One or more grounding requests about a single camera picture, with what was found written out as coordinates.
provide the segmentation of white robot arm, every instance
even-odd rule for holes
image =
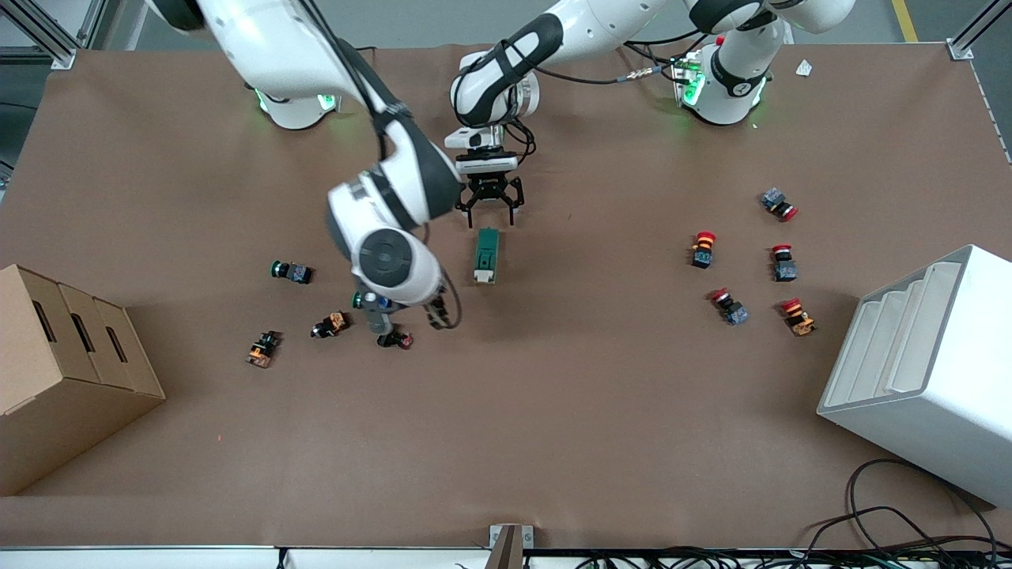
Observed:
[[[733,125],[758,104],[769,64],[783,45],[783,21],[822,33],[843,21],[854,0],[684,0],[689,18],[724,44],[688,55],[683,106],[714,125]]]
[[[375,333],[393,330],[388,314],[419,304],[434,327],[447,327],[439,262],[409,232],[453,209],[460,178],[354,48],[305,0],[147,1],[177,29],[209,28],[239,75],[267,96],[275,120],[318,113],[319,93],[341,93],[369,109],[397,151],[330,190],[331,235],[360,292],[377,300],[367,308]]]
[[[533,112],[537,84],[528,78],[533,66],[614,50],[643,29],[667,1],[561,0],[488,52],[461,60],[460,74],[449,90],[457,119],[481,129]],[[525,79],[531,83],[524,85]]]

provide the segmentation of yellow floor line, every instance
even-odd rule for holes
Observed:
[[[917,32],[914,31],[914,22],[910,19],[907,3],[904,0],[893,0],[893,10],[896,11],[896,19],[900,22],[900,31],[903,31],[903,40],[917,42]]]

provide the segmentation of white shelf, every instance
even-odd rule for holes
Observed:
[[[1012,263],[968,245],[864,297],[819,414],[1012,507],[1010,290]]]

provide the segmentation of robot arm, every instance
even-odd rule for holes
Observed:
[[[684,0],[689,19],[703,33],[725,33],[745,25],[760,10],[783,17],[811,33],[836,27],[854,0]]]
[[[829,31],[842,22],[854,7],[854,0],[767,1],[774,14],[810,33]]]
[[[537,84],[523,85],[532,65],[552,66],[614,50],[665,4],[667,0],[561,0],[488,52],[461,60],[449,91],[457,118],[481,129],[533,112]]]
[[[328,35],[299,1],[147,1],[177,29],[208,27],[239,75],[276,105],[318,104],[318,93],[336,91],[369,109],[376,132],[397,150],[330,190],[331,235],[366,293],[393,307],[441,306],[439,262],[409,232],[453,209],[460,178],[354,48]],[[384,318],[372,329],[386,334],[392,328]]]

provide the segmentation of brown paper mat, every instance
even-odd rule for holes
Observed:
[[[446,90],[467,51],[373,56],[435,141],[456,127]],[[469,282],[459,215],[433,224],[465,324],[408,312],[403,352],[361,324],[309,337],[349,308],[323,216],[374,160],[361,113],[284,132],[221,54],[80,54],[51,76],[0,208],[0,264],[130,307],[168,401],[0,500],[0,544],[463,546],[501,521],[551,547],[807,544],[884,454],[815,414],[857,298],[966,243],[1012,257],[1012,175],[971,67],[940,45],[790,46],[774,71],[724,129],[675,111],[663,81],[544,78],[528,205],[515,228],[498,206],[477,214],[502,230],[499,283]],[[800,209],[788,224],[756,202],[773,185]],[[706,271],[685,263],[700,230],[718,235]],[[768,275],[784,241],[792,284]],[[270,278],[274,259],[318,279]],[[722,323],[704,298],[721,287],[750,322]],[[811,337],[772,309],[794,296]],[[286,337],[262,371],[243,357],[268,329]],[[859,497],[932,534],[981,532],[906,472],[869,472]],[[990,518],[1008,538],[1012,514]],[[841,527],[824,545],[858,542]]]

